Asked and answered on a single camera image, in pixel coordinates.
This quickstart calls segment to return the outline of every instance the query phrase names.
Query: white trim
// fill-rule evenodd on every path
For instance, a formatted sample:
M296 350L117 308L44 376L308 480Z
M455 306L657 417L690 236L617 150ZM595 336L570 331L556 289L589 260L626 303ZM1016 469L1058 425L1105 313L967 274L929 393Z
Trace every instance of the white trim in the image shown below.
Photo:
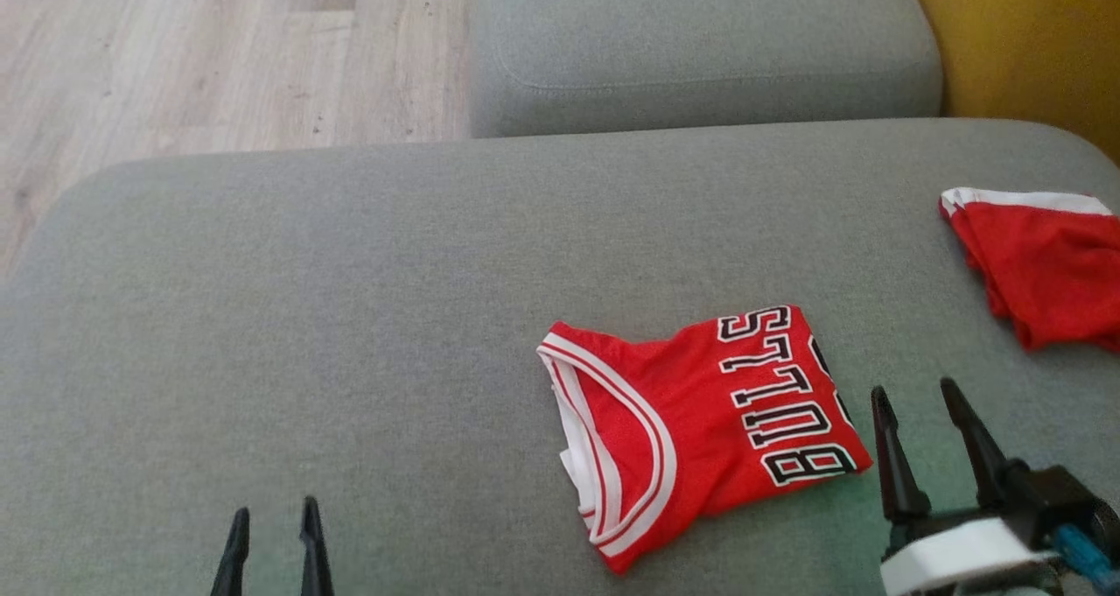
M541 360L544 361L544 366L549 370L549 376L554 375L553 370L559 373L560 369L552 362L552 358L541 356ZM563 463L568 477L571 478L571 483L576 485L576 491L579 493L579 512L591 511L586 521L587 528L594 529L596 520L600 518L598 507L603 505L603 494L599 486L599 473L595 465L595 448L591 445L591 436L582 419L579 418L571 400L564 393L564 389L556 382L556 376L553 376L552 394L557 398L557 406L560 408L560 423L563 426L564 438L568 440L568 449L560 453L560 462ZM564 459L564 454L568 455L568 459Z
M672 496L676 483L676 451L673 448L672 437L669 436L669 428L653 407L616 370L588 350L557 334L548 334L536 351L542 356L552 357L561 364L571 364L591 376L619 403L626 406L650 439L653 456L650 487L615 529L598 537L592 532L590 538L591 543L596 544L600 552L607 557L615 557L648 532Z
M821 404L818 403L818 402L815 402L815 401L801 402L801 403L790 403L790 404L786 404L786 406L777 406L777 408L767 408L764 411L759 411L757 415L766 415L767 417L769 417L772 413L775 413L775 412L785 412L786 410L794 410L794 409L797 409L797 408L809 408L809 410L804 410L802 412L795 412L795 413L792 413L792 415L782 415L782 416L775 417L773 419L764 419L763 421L759 421L758 425L756 425L754 427L747 426L747 418L750 417L750 413L749 412L745 413L743 416L743 425L744 425L744 429L747 430L747 436L750 437L750 444L752 444L752 446L754 446L755 449L765 449L765 448L769 447L771 444L773 444L773 443L778 443L778 441L790 440L790 439L795 439L795 438L814 437L816 435L827 435L827 434L829 434L829 432L832 431L832 420L829 419L828 412L825 412L824 409L821 408ZM813 415L810 410L816 410L816 412L819 412L821 416L818 417L816 415ZM804 417L812 417L813 420L811 422L800 421L800 423L795 423L795 425L792 425L792 426L783 425L780 429L776 429L776 430L768 430L766 428L766 426L771 426L773 423L785 423L790 419L801 419L801 418L804 418ZM824 427L823 428L819 428L821 420L824 421ZM815 430L813 430L811 432L801 432L801 434L796 434L796 435L790 435L790 436L781 437L781 438L775 439L773 441L767 440L763 445L755 444L755 437L756 436L765 437L768 434L775 432L775 431L777 431L777 432L784 432L786 430L803 430L805 428L818 428L818 429L815 429Z
M586 512L588 507L592 511L589 528L595 536L618 524L618 514L622 512L618 506L622 504L618 467L595 429L595 419L591 418L587 400L584 399L579 378L563 362L557 362L544 354L540 355L549 376L552 378L552 392L560 408L564 438L568 439L569 457L573 467L568 469L566 464L564 468L568 469L568 476L579 492L580 513ZM585 464L584 467L575 467L580 462Z
M554 362L554 364L560 370L560 378L563 380L568 394L572 398L577 410L580 411L580 417L585 419L584 425L587 427L587 431L592 435L591 439L595 453L599 456L598 473L603 476L603 485L607 492L607 496L599 504L599 513L601 515L597 516L599 524L596 531L604 532L618 525L623 505L623 481L618 475L618 466L615 464L615 457L610 455L610 450L607 449L607 446L599 438L599 432L595 428L595 417L591 416L591 409L588 408L587 399L584 398L584 388L579 383L579 375L576 374L576 370L569 364L563 362Z
M1036 209L1055 209L1075 214L1112 214L1108 206L1095 197L1081 194L1060 194L1054 192L992 192L973 189L971 186L955 186L941 193L941 206L953 217L958 209L964 208L970 202L988 202L989 205L1032 206Z

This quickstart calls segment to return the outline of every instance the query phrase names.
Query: yellow wall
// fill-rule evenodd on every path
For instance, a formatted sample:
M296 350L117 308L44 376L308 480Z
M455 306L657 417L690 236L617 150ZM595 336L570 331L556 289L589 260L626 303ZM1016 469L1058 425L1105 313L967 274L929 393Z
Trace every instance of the yellow wall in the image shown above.
M920 0L944 114L1063 127L1120 162L1120 0Z

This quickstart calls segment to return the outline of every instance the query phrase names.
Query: red jersey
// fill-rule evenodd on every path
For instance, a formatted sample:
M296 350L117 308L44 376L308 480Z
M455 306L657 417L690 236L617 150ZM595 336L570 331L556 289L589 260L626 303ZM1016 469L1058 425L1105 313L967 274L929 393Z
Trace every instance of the red jersey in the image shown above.
M796 306L641 344L557 322L536 351L568 439L560 459L613 571L698 515L871 466Z

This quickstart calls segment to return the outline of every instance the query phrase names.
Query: gray sofa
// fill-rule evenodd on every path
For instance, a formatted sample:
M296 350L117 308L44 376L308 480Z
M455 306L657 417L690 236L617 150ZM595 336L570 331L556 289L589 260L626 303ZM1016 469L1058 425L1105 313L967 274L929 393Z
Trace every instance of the gray sofa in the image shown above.
M875 471L701 520L610 575L534 347L804 309L871 445L884 384L936 507L967 505L937 378L1030 464L1120 505L1120 363L1027 355L939 217L949 186L1096 194L1024 122L711 127L116 166L0 292L6 594L205 594L253 511L249 594L292 593L300 503L339 594L877 594Z
M474 137L936 117L917 0L475 0Z

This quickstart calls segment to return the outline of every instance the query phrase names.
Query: white stripe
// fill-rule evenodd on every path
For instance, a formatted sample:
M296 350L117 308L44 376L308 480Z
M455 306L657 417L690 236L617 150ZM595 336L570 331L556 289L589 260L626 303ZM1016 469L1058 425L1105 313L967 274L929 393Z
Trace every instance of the white stripe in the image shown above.
M599 432L595 429L595 418L591 416L591 411L587 406L587 399L584 397L584 388L579 384L579 375L576 374L576 370L571 367L571 364L567 362L557 361L557 366L560 369L560 376L563 378L564 385L568 387L568 393L576 401L576 406L580 406L580 415L587 420L586 426L588 431L594 432L595 453L599 456L599 467L603 469L603 485L607 490L607 496L605 496L603 504L599 504L599 512L603 513L603 523L597 529L599 532L604 532L618 525L618 520L623 512L623 481L618 476L618 466L615 465L614 456L610 455L606 444L599 438Z
M552 358L541 356L544 366L549 370L549 376L553 378L552 394L557 398L557 406L560 408L560 425L563 426L564 438L568 439L568 449L560 453L560 462L563 463L571 484L576 485L579 494L579 512L584 513L589 507L592 514L585 521L589 529L592 529L597 519L600 518L599 506L603 504L599 490L599 475L595 468L592 456L591 436L587 431L587 426L579 419L579 413L572 409L564 397L560 384L556 383L552 367Z
M991 192L973 189L971 186L956 186L941 193L941 206L950 217L956 209L964 208L969 202L988 202L989 205L1032 206L1036 209L1055 209L1075 214L1112 214L1108 206L1095 197L1081 194L1060 194L1054 192Z
M650 439L650 445L652 445L652 482L631 513L628 513L622 521L619 528L614 529L616 531L620 530L620 534L619 532L607 532L601 537L591 539L592 543L598 544L599 542L610 540L617 534L617 539L599 547L599 551L605 556L614 557L625 551L642 536L648 532L648 529L651 529L657 521L657 518L661 516L661 512L664 511L665 505L669 503L669 499L673 493L673 486L676 483L676 450L673 448L673 439L669 436L669 428L665 427L664 421L662 421L661 417L653 410L653 407L650 406L650 403L645 401L645 399L643 399L642 395L640 395L640 393L637 393L637 391L634 390L634 388L629 385L629 383L627 383L627 381L624 380L619 373L616 372L616 370L605 364L604 361L599 360L599 357L589 353L588 350L585 350L580 347L580 345L575 344L575 342L569 342L557 334L548 334L548 337L544 337L544 343L559 350L563 350L575 356L577 360L572 362L572 364L577 366L584 364L585 371L588 375L595 378L595 380L599 382L599 384L607 392L612 393L615 399L617 399L623 406L626 406L631 413L634 415L645 429ZM545 347L540 347L538 352L556 356L556 353ZM568 361L567 358L558 360L561 362ZM606 381L600 380L600 378L588 367L598 370L598 372L606 376ZM612 382L617 385L617 389L612 385ZM661 444L661 450L664 451L664 462L661 462L661 457L657 454L659 441Z
M576 490L579 492L580 512L587 507L586 503L589 500L594 509L591 533L603 532L607 529L605 521L607 521L608 516L608 513L604 511L604 505L608 504L607 500L609 500L610 492L607 492L607 499L603 496L605 479L599 476L599 471L596 467L596 456L598 456L599 467L603 467L604 455L608 458L610 457L609 453L607 453L607 447L603 444L599 432L595 429L595 419L591 418L587 400L584 399L584 391L579 389L578 378L575 376L570 367L568 367L567 372L564 371L567 364L563 361L558 362L543 353L540 356L549 371L549 376L552 378L552 392L556 394L557 404L560 406L560 423L563 425L564 438L568 439L568 449L572 453L572 463L584 460L586 464L580 475L571 476L571 472L569 472L569 477L571 477L572 484L576 485ZM553 369L560 373L560 382L557 382ZM616 481L615 485L620 490L622 483L617 482L618 469L615 467L613 458L609 460L609 467L613 472L613 478ZM619 496L616 503L620 503L620 491L616 493ZM617 514L619 512L619 509L615 509L612 512L615 515L615 521L613 521L610 528L617 525Z

